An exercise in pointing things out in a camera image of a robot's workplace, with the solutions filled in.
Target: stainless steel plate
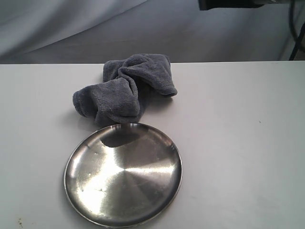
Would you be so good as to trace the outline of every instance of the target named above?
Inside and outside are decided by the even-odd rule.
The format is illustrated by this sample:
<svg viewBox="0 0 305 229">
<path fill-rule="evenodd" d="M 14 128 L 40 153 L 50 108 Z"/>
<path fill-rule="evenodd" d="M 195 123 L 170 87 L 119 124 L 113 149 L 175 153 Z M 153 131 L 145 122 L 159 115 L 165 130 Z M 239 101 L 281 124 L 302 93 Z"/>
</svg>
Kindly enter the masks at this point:
<svg viewBox="0 0 305 229">
<path fill-rule="evenodd" d="M 161 131 L 118 124 L 84 140 L 64 174 L 67 197 L 87 220 L 106 227 L 142 224 L 174 199 L 182 179 L 178 149 Z"/>
</svg>

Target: crumpled gray towel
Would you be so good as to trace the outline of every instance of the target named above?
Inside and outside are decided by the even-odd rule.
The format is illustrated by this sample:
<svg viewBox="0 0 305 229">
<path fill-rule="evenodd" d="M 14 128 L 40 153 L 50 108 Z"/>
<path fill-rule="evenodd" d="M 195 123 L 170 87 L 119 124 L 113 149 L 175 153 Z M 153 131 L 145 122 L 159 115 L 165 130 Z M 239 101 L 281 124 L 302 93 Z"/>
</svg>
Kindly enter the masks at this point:
<svg viewBox="0 0 305 229">
<path fill-rule="evenodd" d="M 94 117 L 96 125 L 138 122 L 155 90 L 174 96 L 169 58 L 161 54 L 136 54 L 104 65 L 103 83 L 87 86 L 73 95 L 76 111 Z"/>
</svg>

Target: plate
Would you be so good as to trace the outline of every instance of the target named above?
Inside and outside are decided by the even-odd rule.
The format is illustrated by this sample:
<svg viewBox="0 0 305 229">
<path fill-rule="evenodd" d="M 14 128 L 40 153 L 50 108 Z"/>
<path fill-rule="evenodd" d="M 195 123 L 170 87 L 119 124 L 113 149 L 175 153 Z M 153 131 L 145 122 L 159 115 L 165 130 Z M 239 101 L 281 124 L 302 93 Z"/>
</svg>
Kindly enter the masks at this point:
<svg viewBox="0 0 305 229">
<path fill-rule="evenodd" d="M 144 124 L 98 130 L 72 153 L 64 188 L 74 209 L 97 225 L 125 228 L 159 215 L 182 180 L 176 145 Z"/>
</svg>

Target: table surface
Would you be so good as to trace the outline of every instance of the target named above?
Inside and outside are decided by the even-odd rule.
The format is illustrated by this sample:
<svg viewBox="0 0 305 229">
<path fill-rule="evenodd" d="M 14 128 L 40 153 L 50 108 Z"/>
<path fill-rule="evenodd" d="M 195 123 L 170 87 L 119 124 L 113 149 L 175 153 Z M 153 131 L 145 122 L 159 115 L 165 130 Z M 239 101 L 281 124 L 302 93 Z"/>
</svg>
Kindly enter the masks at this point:
<svg viewBox="0 0 305 229">
<path fill-rule="evenodd" d="M 63 171 L 97 130 L 73 92 L 102 64 L 0 65 L 0 224 L 97 229 L 66 200 Z M 154 99 L 142 123 L 183 160 L 172 205 L 141 229 L 303 229 L 305 62 L 176 63 L 178 95 Z"/>
</svg>

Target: plate rim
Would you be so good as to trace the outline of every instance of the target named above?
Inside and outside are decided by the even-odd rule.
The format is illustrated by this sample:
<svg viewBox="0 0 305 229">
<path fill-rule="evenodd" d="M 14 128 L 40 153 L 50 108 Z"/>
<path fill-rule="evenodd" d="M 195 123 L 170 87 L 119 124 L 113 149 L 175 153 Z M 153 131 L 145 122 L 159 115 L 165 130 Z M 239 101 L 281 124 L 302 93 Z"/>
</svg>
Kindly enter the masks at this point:
<svg viewBox="0 0 305 229">
<path fill-rule="evenodd" d="M 177 187 L 177 190 L 175 192 L 175 194 L 173 195 L 173 197 L 171 198 L 171 200 L 166 204 L 166 206 L 161 210 L 159 211 L 157 214 L 155 214 L 154 216 L 150 217 L 149 219 L 146 219 L 145 221 L 142 221 L 142 222 L 139 222 L 139 223 L 135 223 L 135 224 L 132 224 L 132 225 L 128 225 L 128 226 L 109 226 L 109 225 L 104 225 L 104 224 L 101 224 L 101 223 L 98 223 L 98 222 L 95 222 L 93 221 L 92 219 L 89 219 L 88 217 L 86 217 L 85 215 L 83 215 L 75 206 L 74 204 L 72 203 L 70 197 L 69 197 L 69 194 L 68 194 L 68 190 L 67 190 L 67 186 L 66 186 L 66 175 L 67 175 L 67 170 L 68 170 L 68 165 L 75 153 L 75 151 L 80 147 L 80 145 L 85 141 L 87 140 L 90 136 L 96 134 L 97 132 L 101 131 L 101 130 L 104 130 L 106 128 L 112 128 L 112 127 L 115 127 L 115 126 L 119 126 L 119 125 L 130 125 L 130 124 L 136 124 L 136 125 L 143 125 L 143 126 L 146 126 L 148 128 L 151 128 L 151 129 L 154 129 L 158 132 L 161 132 L 163 135 L 165 135 L 166 137 L 168 137 L 172 143 L 175 145 L 176 149 L 177 149 L 177 154 L 178 154 L 178 158 L 180 160 L 180 167 L 181 167 L 181 175 L 180 175 L 180 180 L 179 180 L 179 185 Z M 139 225 L 142 225 L 148 221 L 151 221 L 152 219 L 158 217 L 162 212 L 164 212 L 170 205 L 171 203 L 174 201 L 174 199 L 176 198 L 176 196 L 178 195 L 178 192 L 180 190 L 180 187 L 181 187 L 181 184 L 182 184 L 182 177 L 183 177 L 183 165 L 182 165 L 182 159 L 181 159 L 181 155 L 180 155 L 180 152 L 179 152 L 179 149 L 177 148 L 175 142 L 169 137 L 167 136 L 163 131 L 153 127 L 153 126 L 150 126 L 150 125 L 147 125 L 147 124 L 143 124 L 143 123 L 122 123 L 122 124 L 114 124 L 114 125 L 110 125 L 110 126 L 106 126 L 104 128 L 101 128 L 99 130 L 96 130 L 94 131 L 93 133 L 91 133 L 90 135 L 88 135 L 85 139 L 83 139 L 76 147 L 75 149 L 73 150 L 73 152 L 71 153 L 71 155 L 69 156 L 69 159 L 66 163 L 66 166 L 65 166 L 65 169 L 64 169 L 64 173 L 63 173 L 63 186 L 64 186 L 64 190 L 65 190 L 65 194 L 66 194 L 66 198 L 68 199 L 70 205 L 74 208 L 74 210 L 80 215 L 82 216 L 84 219 L 86 219 L 87 221 L 95 224 L 95 225 L 98 225 L 98 226 L 102 226 L 102 227 L 105 227 L 105 228 L 131 228 L 131 227 L 137 227 Z"/>
</svg>

